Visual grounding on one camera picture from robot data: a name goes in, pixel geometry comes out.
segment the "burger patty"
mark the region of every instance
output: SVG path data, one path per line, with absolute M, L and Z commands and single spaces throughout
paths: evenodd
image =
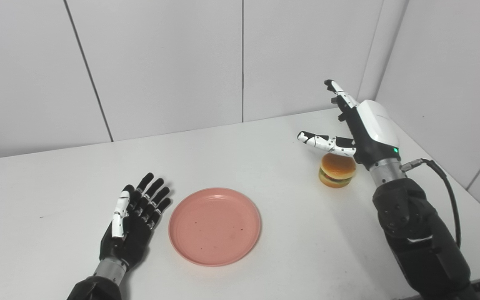
M 320 174 L 322 174 L 323 177 L 327 178 L 328 180 L 331 180 L 331 181 L 334 182 L 334 183 L 345 183 L 345 182 L 349 182 L 349 180 L 351 180 L 351 177 L 346 178 L 346 179 L 335 179 L 335 178 L 332 178 L 331 176 L 327 175 L 327 174 L 322 170 L 321 167 L 320 167 Z

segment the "silver cylindrical wrist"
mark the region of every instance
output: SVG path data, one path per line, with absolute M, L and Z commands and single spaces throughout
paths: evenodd
M 114 257 L 106 257 L 97 265 L 94 276 L 105 277 L 113 283 L 120 285 L 126 272 L 127 267 L 121 260 Z
M 379 160 L 370 167 L 370 175 L 376 186 L 406 177 L 405 172 L 401 170 L 401 163 L 397 159 Z

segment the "hamburger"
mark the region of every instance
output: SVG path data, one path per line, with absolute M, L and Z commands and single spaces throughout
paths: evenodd
M 322 157 L 318 177 L 326 186 L 341 188 L 351 182 L 355 169 L 355 160 L 352 157 L 328 153 Z

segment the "white table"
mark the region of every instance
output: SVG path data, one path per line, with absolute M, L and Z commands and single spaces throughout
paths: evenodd
M 64 300 L 91 275 L 116 198 L 148 171 L 170 184 L 174 204 L 149 255 L 122 283 L 125 300 L 394 299 L 416 295 L 383 236 L 359 166 L 345 188 L 318 180 L 324 152 L 301 130 L 350 136 L 338 110 L 308 112 L 149 138 L 0 159 L 0 300 Z M 397 128 L 403 161 L 429 158 Z M 409 172 L 453 232 L 448 194 L 427 167 Z M 480 279 L 480 204 L 451 179 L 462 252 Z M 168 239 L 173 207 L 196 190 L 238 190 L 257 205 L 257 245 L 229 266 L 201 267 Z

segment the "robotic hand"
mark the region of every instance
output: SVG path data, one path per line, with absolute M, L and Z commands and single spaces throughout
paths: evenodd
M 112 222 L 107 227 L 99 252 L 99 265 L 91 277 L 77 283 L 68 300 L 121 300 L 119 285 L 126 272 L 143 258 L 153 230 L 171 204 L 165 198 L 170 189 L 164 180 L 148 173 L 135 189 L 127 185 L 118 198 Z
M 327 89 L 353 139 L 301 131 L 298 139 L 316 148 L 352 156 L 366 167 L 377 186 L 373 204 L 379 224 L 408 284 L 425 300 L 476 300 L 470 269 L 460 252 L 455 196 L 445 173 L 434 161 L 418 159 L 401 165 L 399 140 L 384 107 L 370 100 L 358 103 L 333 80 Z M 427 201 L 423 189 L 406 172 L 426 163 L 444 180 L 453 206 L 457 241 Z

